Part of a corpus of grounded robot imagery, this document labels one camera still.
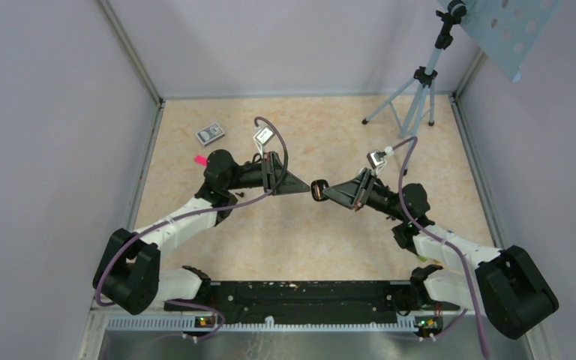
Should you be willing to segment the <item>black earbud charging case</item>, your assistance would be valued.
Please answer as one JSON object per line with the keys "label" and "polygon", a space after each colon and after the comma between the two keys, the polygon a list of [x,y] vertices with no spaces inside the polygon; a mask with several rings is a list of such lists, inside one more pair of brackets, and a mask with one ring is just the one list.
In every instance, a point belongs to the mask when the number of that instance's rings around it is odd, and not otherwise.
{"label": "black earbud charging case", "polygon": [[315,202],[324,202],[329,198],[324,194],[329,183],[325,179],[317,179],[310,183],[310,192]]}

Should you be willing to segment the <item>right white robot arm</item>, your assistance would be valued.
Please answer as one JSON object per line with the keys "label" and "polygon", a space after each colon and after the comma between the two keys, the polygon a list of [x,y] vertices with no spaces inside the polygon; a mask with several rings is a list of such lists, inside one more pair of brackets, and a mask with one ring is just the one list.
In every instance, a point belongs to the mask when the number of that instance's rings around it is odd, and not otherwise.
{"label": "right white robot arm", "polygon": [[316,201],[331,200],[358,211],[365,206],[398,220],[393,227],[398,246],[431,260],[410,276],[411,302],[429,309],[448,302],[479,309],[491,325],[516,340],[557,312],[560,303],[532,257],[522,247],[487,247],[460,237],[428,218],[428,195],[419,183],[393,191],[369,169],[336,185],[311,184]]}

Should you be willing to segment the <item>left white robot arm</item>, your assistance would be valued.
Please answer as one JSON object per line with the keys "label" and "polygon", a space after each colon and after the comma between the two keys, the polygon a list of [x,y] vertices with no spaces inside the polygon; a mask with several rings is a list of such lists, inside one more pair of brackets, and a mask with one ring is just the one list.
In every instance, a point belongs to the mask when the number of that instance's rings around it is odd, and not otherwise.
{"label": "left white robot arm", "polygon": [[178,210],[141,229],[112,233],[92,281],[98,305],[142,313],[162,296],[161,260],[176,248],[221,224],[234,209],[310,190],[274,151],[238,164],[227,150],[218,149],[208,156],[203,176],[199,190]]}

